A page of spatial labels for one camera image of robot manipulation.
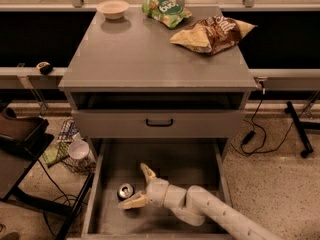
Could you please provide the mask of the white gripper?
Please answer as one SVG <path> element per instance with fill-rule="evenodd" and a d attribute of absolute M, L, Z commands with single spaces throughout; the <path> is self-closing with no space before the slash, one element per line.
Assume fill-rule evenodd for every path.
<path fill-rule="evenodd" d="M 130 198 L 120 202 L 118 207 L 123 210 L 141 208 L 148 204 L 161 208 L 164 205 L 164 199 L 169 187 L 169 182 L 157 178 L 155 172 L 145 163 L 140 164 L 145 181 L 148 184 L 146 194 L 139 191 Z"/>

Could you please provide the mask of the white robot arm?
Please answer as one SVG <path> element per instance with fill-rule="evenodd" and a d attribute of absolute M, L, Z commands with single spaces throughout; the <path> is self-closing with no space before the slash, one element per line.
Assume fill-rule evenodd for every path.
<path fill-rule="evenodd" d="M 236 240 L 283 240 L 200 186 L 184 189 L 158 178 L 145 163 L 140 164 L 140 169 L 146 189 L 121 201 L 118 204 L 120 209 L 151 205 L 169 209 L 178 219 L 192 226 L 201 226 L 209 217 Z"/>

